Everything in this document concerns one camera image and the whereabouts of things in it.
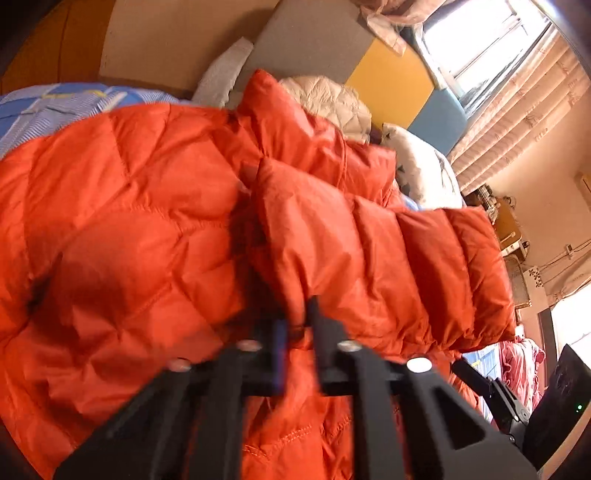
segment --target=red fabric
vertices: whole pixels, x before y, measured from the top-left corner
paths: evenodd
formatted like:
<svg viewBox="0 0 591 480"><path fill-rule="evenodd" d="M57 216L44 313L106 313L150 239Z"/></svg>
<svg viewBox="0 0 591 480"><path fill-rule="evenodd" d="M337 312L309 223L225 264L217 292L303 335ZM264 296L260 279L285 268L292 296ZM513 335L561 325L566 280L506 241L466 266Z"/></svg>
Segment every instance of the red fabric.
<svg viewBox="0 0 591 480"><path fill-rule="evenodd" d="M0 163L0 416L45 477L177 356L202 361L280 306L283 398L248 404L247 479L349 479L346 398L317 390L304 301L381 355L509 339L481 209L407 212L395 154L347 142L264 72L236 113L125 108Z"/></svg>
<svg viewBox="0 0 591 480"><path fill-rule="evenodd" d="M499 347L503 381L532 412L542 398L538 368L546 358L545 352L532 339L521 337L515 342L501 342Z"/></svg>

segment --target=blue cushion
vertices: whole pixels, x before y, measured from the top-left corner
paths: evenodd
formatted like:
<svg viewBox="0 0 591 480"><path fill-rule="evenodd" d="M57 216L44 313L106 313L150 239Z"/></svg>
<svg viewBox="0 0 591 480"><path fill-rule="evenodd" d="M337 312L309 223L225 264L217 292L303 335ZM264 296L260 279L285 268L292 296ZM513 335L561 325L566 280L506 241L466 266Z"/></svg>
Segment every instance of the blue cushion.
<svg viewBox="0 0 591 480"><path fill-rule="evenodd" d="M450 89L433 90L408 131L444 155L464 134L468 118Z"/></svg>

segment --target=curtain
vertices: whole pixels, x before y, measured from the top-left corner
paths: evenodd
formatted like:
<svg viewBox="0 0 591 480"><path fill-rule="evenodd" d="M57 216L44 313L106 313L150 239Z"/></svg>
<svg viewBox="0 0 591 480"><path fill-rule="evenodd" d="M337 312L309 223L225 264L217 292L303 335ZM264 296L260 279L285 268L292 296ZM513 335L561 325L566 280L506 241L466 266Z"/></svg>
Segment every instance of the curtain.
<svg viewBox="0 0 591 480"><path fill-rule="evenodd" d="M448 155L462 193L476 190L542 139L589 85L575 54L550 27Z"/></svg>
<svg viewBox="0 0 591 480"><path fill-rule="evenodd" d="M573 265L558 275L544 282L548 294L548 305L557 304L560 300L577 293L591 282L591 252L586 253Z"/></svg>

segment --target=electrical wire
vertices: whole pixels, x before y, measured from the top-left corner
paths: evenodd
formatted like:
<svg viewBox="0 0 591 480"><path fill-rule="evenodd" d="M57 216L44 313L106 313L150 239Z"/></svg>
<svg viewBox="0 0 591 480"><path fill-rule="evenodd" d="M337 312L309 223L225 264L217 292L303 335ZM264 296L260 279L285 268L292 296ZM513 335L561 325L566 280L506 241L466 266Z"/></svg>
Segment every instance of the electrical wire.
<svg viewBox="0 0 591 480"><path fill-rule="evenodd" d="M591 241L588 241L588 242L587 242L587 245L586 245L586 247L588 247L588 246L589 246L589 244L591 244ZM573 250L573 252L578 252L578 251L582 250L583 248L585 248L585 247L577 247L575 250ZM563 274L565 271L567 271L567 270L568 270L570 267L572 267L572 265L567 265L567 266L566 266L566 267L564 267L562 270L560 270L560 271L559 271L559 272L558 272L558 273L557 273L557 274L556 274L554 277L552 277L552 278L550 278L550 279L548 279L548 280L545 280L545 282L544 282L544 283L550 283L550 282L551 282L552 280L554 280L556 277L558 277L558 276L562 275L562 274Z"/></svg>
<svg viewBox="0 0 591 480"><path fill-rule="evenodd" d="M587 248L589 245L591 245L591 238L587 239L582 244L578 245L576 248L571 250L570 253L580 252L581 250ZM560 260L562 260L563 258L568 257L568 256L569 256L569 254L565 252L563 254L558 255L557 257L554 257L548 263L545 263L544 265L539 266L540 272L547 270L549 267L551 267L555 263L559 262Z"/></svg>

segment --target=pillow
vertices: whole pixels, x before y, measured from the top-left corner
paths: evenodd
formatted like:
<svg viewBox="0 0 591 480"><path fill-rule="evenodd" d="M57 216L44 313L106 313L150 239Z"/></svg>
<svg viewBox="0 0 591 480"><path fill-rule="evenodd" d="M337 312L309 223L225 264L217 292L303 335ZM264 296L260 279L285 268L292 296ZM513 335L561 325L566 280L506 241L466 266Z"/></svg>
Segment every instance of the pillow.
<svg viewBox="0 0 591 480"><path fill-rule="evenodd" d="M445 156L398 125L384 124L382 146L396 151L400 191L422 209L462 208L456 176Z"/></svg>

